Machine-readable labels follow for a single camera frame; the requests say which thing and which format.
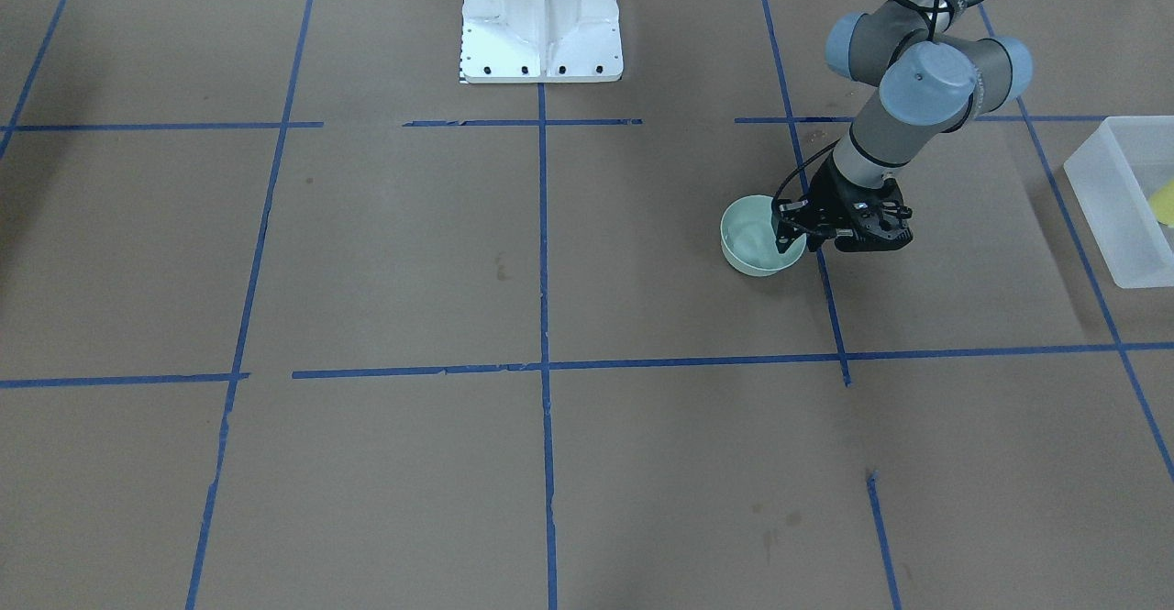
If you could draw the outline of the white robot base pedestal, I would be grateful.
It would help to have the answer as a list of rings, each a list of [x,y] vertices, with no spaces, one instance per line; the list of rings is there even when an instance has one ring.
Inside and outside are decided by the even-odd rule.
[[[463,0],[459,80],[615,83],[625,75],[619,0]]]

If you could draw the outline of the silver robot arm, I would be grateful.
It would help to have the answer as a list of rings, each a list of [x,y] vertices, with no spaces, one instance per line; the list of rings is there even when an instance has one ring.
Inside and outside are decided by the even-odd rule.
[[[817,154],[819,168],[799,199],[772,197],[780,255],[900,250],[913,240],[913,209],[898,172],[936,135],[1023,96],[1035,66],[1014,38],[952,38],[950,28],[986,0],[886,0],[842,16],[826,36],[831,72],[875,88],[846,134]]]

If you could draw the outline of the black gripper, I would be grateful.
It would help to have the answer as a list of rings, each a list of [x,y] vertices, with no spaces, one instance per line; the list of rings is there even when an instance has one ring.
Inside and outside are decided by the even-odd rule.
[[[805,199],[774,199],[776,248],[780,255],[802,256],[819,250],[826,240],[843,253],[880,253],[900,250],[915,239],[908,221],[913,209],[904,203],[899,184],[886,176],[880,188],[857,187],[844,178],[826,156],[810,181]]]

